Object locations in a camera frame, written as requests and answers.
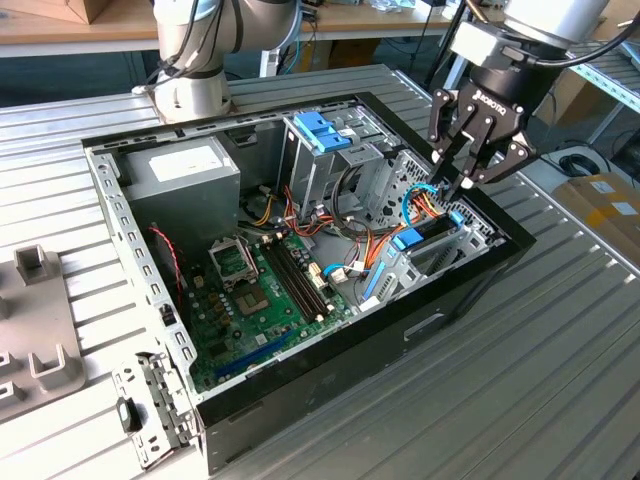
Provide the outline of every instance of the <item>ram slot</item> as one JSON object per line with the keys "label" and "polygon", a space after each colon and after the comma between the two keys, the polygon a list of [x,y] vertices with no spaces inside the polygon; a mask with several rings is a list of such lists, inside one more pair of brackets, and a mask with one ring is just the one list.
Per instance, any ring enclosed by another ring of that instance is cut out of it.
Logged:
{"label": "ram slot", "polygon": [[307,321],[312,322],[318,315],[328,313],[324,301],[307,277],[298,269],[286,247],[282,244],[275,244],[264,247],[262,250],[278,280],[291,295]]}

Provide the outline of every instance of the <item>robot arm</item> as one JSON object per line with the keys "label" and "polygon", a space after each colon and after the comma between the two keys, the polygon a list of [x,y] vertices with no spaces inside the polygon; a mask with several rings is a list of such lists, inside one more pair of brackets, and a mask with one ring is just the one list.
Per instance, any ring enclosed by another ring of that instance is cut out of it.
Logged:
{"label": "robot arm", "polygon": [[228,112],[224,55],[286,45],[302,21],[298,0],[156,0],[153,11],[163,64],[146,89],[169,122]]}
{"label": "robot arm", "polygon": [[[632,24],[588,58],[567,59],[566,52],[584,41],[608,0],[511,0],[504,26],[464,22],[452,44],[454,53],[475,66],[460,91],[436,90],[429,122],[435,166],[429,181],[438,183],[443,168],[471,142],[460,175],[448,191],[499,181],[536,159],[524,130],[563,68],[615,48],[637,28]],[[495,153],[504,160],[492,164]]]}

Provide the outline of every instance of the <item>slotted aluminum surface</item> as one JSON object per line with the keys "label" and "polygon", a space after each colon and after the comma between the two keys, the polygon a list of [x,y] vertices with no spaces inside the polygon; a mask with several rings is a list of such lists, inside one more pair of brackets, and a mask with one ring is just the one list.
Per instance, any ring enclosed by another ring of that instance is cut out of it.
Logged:
{"label": "slotted aluminum surface", "polygon": [[[602,42],[587,42],[572,48],[571,53],[581,57],[602,45]],[[571,70],[640,113],[640,71],[617,49]]]}
{"label": "slotted aluminum surface", "polygon": [[[245,80],[241,107],[370,90],[423,135],[429,101],[386,67]],[[0,260],[60,252],[89,383],[0,425],[3,478],[142,474],[111,369],[149,350],[77,139],[156,125],[129,95],[0,110]],[[538,242],[473,311],[223,471],[223,479],[621,478],[640,466],[640,288],[514,177],[487,191]],[[189,449],[148,478],[204,478]]]}

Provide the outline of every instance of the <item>blue clip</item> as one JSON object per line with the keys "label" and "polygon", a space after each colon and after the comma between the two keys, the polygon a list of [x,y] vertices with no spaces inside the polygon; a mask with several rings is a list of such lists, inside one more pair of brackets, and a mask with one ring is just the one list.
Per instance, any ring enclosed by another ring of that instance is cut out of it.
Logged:
{"label": "blue clip", "polygon": [[393,244],[400,250],[405,250],[412,247],[424,240],[424,237],[420,235],[415,228],[409,228],[398,233],[393,237]]}
{"label": "blue clip", "polygon": [[453,220],[453,223],[455,223],[458,228],[462,227],[466,221],[464,215],[462,215],[460,212],[456,212],[455,210],[449,214],[449,218]]}
{"label": "blue clip", "polygon": [[293,117],[293,123],[322,153],[351,146],[351,140],[341,136],[318,112],[300,113]]}

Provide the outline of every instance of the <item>blue drive bay latch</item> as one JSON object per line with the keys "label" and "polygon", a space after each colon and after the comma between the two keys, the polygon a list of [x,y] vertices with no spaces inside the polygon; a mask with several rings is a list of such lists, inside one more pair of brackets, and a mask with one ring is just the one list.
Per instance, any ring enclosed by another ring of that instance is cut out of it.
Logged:
{"label": "blue drive bay latch", "polygon": [[300,113],[293,117],[293,123],[322,153],[351,146],[351,140],[341,136],[318,112]]}

